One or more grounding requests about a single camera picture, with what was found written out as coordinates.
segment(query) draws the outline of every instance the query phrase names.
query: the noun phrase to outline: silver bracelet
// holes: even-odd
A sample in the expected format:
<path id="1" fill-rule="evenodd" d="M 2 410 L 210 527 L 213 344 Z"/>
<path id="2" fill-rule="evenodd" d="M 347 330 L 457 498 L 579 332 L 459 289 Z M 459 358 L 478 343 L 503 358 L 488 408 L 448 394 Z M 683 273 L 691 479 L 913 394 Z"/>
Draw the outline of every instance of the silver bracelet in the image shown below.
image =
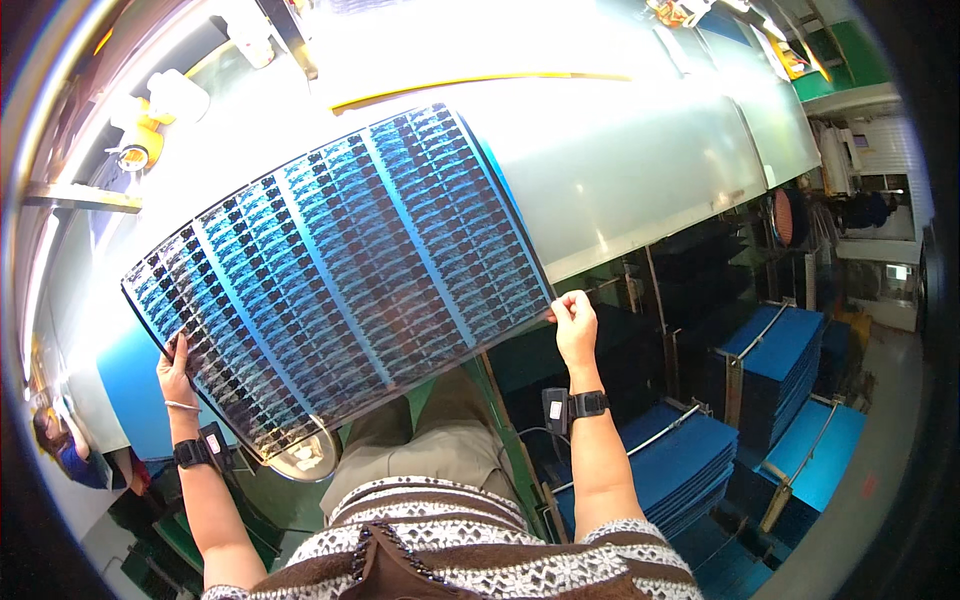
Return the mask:
<path id="1" fill-rule="evenodd" d="M 167 406 L 173 406 L 175 408 L 185 408 L 191 411 L 197 411 L 198 413 L 202 410 L 199 406 L 190 406 L 189 404 L 180 404 L 179 402 L 174 402 L 173 400 L 163 400 L 163 403 Z"/>

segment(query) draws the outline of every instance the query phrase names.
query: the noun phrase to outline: black watch strap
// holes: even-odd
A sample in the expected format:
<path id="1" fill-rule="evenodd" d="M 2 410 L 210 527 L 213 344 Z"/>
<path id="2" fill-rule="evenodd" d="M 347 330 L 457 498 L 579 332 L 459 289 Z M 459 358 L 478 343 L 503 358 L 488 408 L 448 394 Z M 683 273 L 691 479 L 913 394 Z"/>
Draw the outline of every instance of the black watch strap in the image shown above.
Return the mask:
<path id="1" fill-rule="evenodd" d="M 210 464 L 210 451 L 203 440 L 183 440 L 174 446 L 174 460 L 183 468 Z"/>
<path id="2" fill-rule="evenodd" d="M 596 417 L 603 415 L 603 412 L 610 408 L 610 402 L 607 395 L 603 392 L 583 392 L 570 397 L 570 417 L 578 419 L 580 417 Z"/>

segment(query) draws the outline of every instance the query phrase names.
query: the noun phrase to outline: right hand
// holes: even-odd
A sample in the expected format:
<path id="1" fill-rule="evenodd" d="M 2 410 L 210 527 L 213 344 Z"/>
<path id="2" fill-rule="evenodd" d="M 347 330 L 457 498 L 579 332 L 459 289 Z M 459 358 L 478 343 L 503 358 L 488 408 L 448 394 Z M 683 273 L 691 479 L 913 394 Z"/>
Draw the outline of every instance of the right hand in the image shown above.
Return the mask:
<path id="1" fill-rule="evenodd" d="M 583 290 L 567 292 L 550 304 L 547 321 L 557 324 L 557 349 L 573 372 L 595 370 L 597 315 Z"/>

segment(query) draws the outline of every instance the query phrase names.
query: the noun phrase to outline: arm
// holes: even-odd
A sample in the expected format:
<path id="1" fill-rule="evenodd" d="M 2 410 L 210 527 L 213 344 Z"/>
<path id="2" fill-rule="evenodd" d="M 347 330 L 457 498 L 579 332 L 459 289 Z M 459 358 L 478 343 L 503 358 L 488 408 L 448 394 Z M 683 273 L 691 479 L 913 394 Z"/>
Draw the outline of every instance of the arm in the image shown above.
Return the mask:
<path id="1" fill-rule="evenodd" d="M 77 456 L 79 456 L 82 461 L 86 461 L 90 458 L 90 444 L 86 442 L 84 434 L 80 431 L 80 426 L 73 420 L 73 417 L 70 416 L 67 410 L 64 409 L 62 413 L 58 412 L 58 414 L 63 417 L 66 428 L 70 430 L 70 435 L 73 436 L 73 445 L 77 450 Z"/>
<path id="2" fill-rule="evenodd" d="M 172 344 L 167 348 L 173 353 Z M 199 406 L 185 372 L 186 356 L 186 338 L 179 334 L 173 364 L 161 353 L 156 374 L 165 399 Z M 200 419 L 196 411 L 168 406 L 167 414 L 174 444 L 197 439 Z M 211 465 L 178 469 L 187 522 L 204 557 L 204 587 L 252 588 L 267 577 L 267 570 L 253 549 L 227 484 Z"/>
<path id="3" fill-rule="evenodd" d="M 597 317 L 587 294 L 564 294 L 551 306 L 557 323 L 557 348 L 570 371 L 570 393 L 604 391 L 593 348 Z M 597 527 L 620 518 L 645 518 L 636 500 L 627 451 L 608 409 L 603 415 L 573 422 L 570 435 L 576 532 L 581 540 Z"/>

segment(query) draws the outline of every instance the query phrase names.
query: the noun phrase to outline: khaki pants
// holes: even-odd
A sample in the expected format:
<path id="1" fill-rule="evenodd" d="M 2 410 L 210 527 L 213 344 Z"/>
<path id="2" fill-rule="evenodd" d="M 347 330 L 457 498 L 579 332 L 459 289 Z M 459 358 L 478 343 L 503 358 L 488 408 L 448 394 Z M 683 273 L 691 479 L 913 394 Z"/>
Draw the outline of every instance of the khaki pants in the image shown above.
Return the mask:
<path id="1" fill-rule="evenodd" d="M 405 396 L 353 422 L 320 507 L 330 515 L 344 496 L 363 484 L 405 475 L 448 479 L 517 502 L 502 447 L 483 393 L 466 371 L 454 369 L 434 383 L 416 434 Z"/>

